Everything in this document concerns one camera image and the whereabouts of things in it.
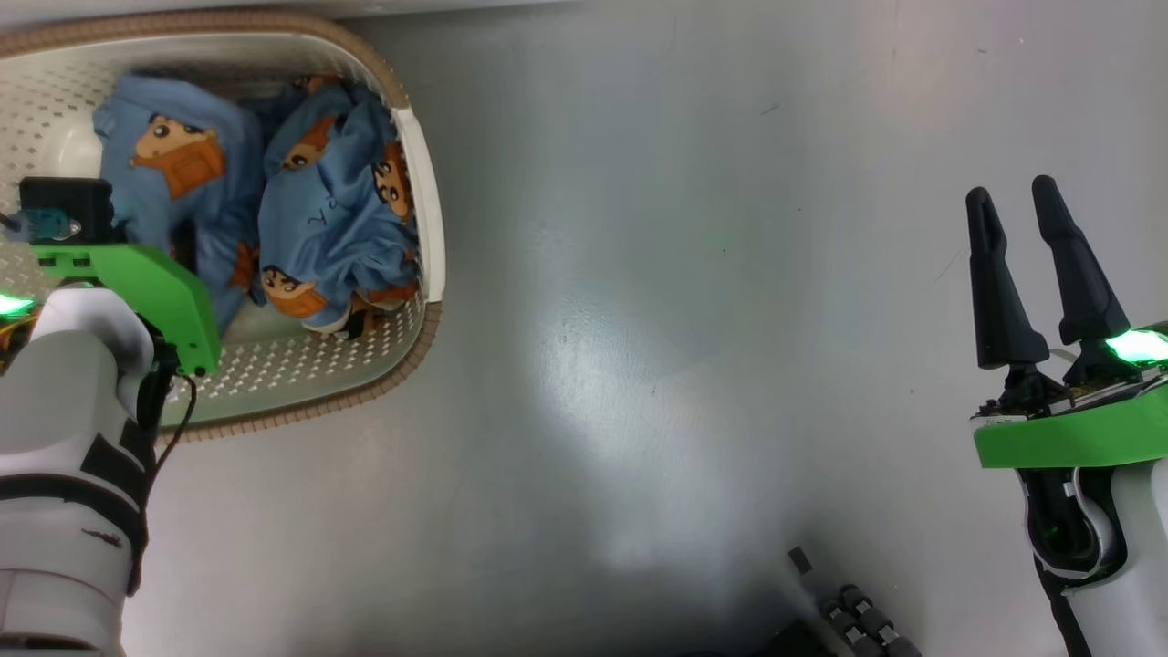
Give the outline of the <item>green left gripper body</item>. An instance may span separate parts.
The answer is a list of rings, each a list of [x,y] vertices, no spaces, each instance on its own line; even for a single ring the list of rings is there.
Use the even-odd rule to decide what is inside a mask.
[[[39,245],[39,267],[55,277],[96,279],[120,296],[176,350],[179,372],[217,373],[222,341],[208,290],[196,275],[162,251],[135,243]]]

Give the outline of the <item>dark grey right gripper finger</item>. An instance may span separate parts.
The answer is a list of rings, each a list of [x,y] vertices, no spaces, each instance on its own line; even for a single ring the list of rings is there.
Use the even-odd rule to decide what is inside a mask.
[[[1112,339],[1132,327],[1089,240],[1076,224],[1057,184],[1040,175],[1031,184],[1040,237],[1054,258],[1065,345]]]
[[[1001,369],[1047,361],[1047,338],[1033,328],[1018,298],[1006,261],[1008,238],[989,192],[983,187],[968,192],[966,212],[976,366]]]

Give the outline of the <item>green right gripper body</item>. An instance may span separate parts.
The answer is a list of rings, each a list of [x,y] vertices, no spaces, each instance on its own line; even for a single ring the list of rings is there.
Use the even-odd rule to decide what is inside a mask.
[[[976,457],[985,469],[1119,466],[1167,454],[1164,324],[1110,339],[1108,348],[1142,369],[1132,383],[1092,390],[1056,403],[1047,417],[990,412],[972,419]]]

